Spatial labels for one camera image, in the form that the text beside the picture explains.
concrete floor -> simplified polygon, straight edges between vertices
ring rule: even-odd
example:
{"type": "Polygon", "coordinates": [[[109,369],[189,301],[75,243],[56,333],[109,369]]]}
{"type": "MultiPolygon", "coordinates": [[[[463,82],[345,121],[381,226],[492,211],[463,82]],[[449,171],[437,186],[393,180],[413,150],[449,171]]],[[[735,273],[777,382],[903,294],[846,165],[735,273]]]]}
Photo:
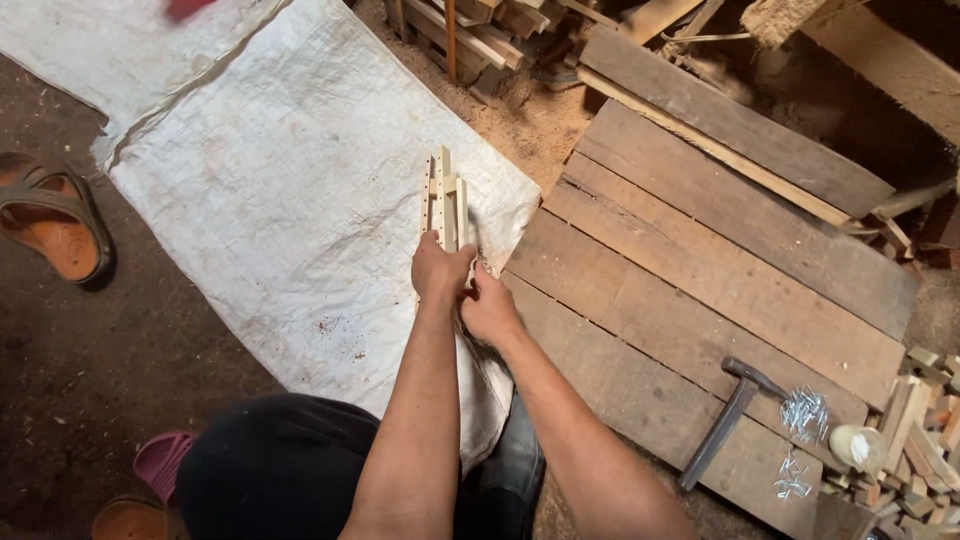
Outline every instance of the concrete floor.
{"type": "MultiPolygon", "coordinates": [[[[118,254],[113,281],[91,293],[0,239],[0,538],[86,537],[110,498],[150,495],[131,470],[140,444],[165,430],[199,430],[234,401],[282,390],[97,174],[87,149],[105,124],[0,56],[0,151],[64,160],[86,176],[118,254]]],[[[907,342],[956,353],[960,280],[924,277],[907,342]]],[[[670,471],[637,451],[671,483],[670,471]]],[[[699,490],[684,505],[705,537],[772,536],[699,490]]],[[[575,537],[550,478],[536,532],[575,537]]]]}

pink sandal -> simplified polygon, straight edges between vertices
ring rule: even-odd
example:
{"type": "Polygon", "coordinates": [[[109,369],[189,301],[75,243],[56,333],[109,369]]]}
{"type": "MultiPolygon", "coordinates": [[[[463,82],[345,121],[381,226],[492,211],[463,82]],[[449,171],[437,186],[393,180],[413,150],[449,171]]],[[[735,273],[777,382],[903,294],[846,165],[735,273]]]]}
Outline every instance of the pink sandal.
{"type": "Polygon", "coordinates": [[[150,484],[164,504],[170,504],[180,462],[193,446],[196,436],[196,433],[190,431],[163,433],[145,444],[133,460],[133,471],[150,484]]]}

black pants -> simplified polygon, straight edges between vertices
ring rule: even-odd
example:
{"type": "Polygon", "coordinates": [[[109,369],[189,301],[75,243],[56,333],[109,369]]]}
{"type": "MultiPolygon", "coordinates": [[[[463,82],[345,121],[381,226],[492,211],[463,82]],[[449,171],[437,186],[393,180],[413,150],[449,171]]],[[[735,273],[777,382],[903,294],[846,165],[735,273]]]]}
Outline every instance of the black pants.
{"type": "MultiPolygon", "coordinates": [[[[336,538],[379,424],[357,406],[301,394],[235,407],[180,465],[175,500],[191,537],[336,538]]],[[[454,536],[529,537],[532,505],[473,492],[475,476],[461,485],[454,536]]]]}

white tarp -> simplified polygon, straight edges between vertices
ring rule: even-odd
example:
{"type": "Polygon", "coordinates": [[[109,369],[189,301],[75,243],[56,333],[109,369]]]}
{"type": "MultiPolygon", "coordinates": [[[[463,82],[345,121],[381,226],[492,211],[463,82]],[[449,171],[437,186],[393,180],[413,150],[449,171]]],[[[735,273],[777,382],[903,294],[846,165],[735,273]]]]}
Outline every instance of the white tarp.
{"type": "MultiPolygon", "coordinates": [[[[235,5],[221,8],[230,22],[210,25],[220,35],[193,36],[189,46],[186,37],[143,42],[135,28],[107,37],[91,31],[107,24],[93,5],[113,2],[87,0],[88,18],[52,14],[75,1],[0,2],[0,33],[19,29],[26,42],[12,55],[35,73],[78,95],[97,88],[81,97],[104,111],[123,109],[108,114],[134,130],[117,134],[111,178],[254,356],[292,391],[382,415],[413,325],[409,264],[426,150],[450,148],[454,169],[468,181],[474,237],[494,269],[519,241],[539,190],[341,0],[295,0],[263,25],[252,22],[256,17],[237,22],[242,10],[235,5]],[[54,16],[70,24],[59,25],[60,42],[47,49],[47,36],[21,28],[31,20],[11,20],[23,13],[43,24],[54,16]],[[259,29],[238,47],[240,27],[259,29]],[[89,70],[96,76],[75,66],[63,77],[52,57],[97,39],[109,42],[93,47],[104,56],[86,60],[98,66],[89,70]],[[176,59],[174,65],[136,73],[134,59],[149,56],[139,50],[145,47],[154,58],[176,59]],[[164,47],[166,53],[156,51],[164,47]],[[172,52],[178,47],[188,51],[185,59],[172,52]],[[209,71],[194,70],[189,55],[198,47],[206,47],[198,54],[221,60],[209,71]],[[110,65],[132,71],[136,84],[118,74],[104,93],[98,86],[110,65]],[[186,83],[176,92],[170,81],[186,83]],[[142,92],[163,96],[166,105],[147,105],[137,97],[142,92]]],[[[247,13],[271,11],[266,1],[246,4],[257,6],[247,13]]],[[[203,34],[196,20],[189,26],[203,34]]],[[[5,54],[8,41],[0,37],[5,54]]],[[[499,365],[475,361],[460,342],[457,361],[468,468],[498,436],[512,384],[499,365]]]]}

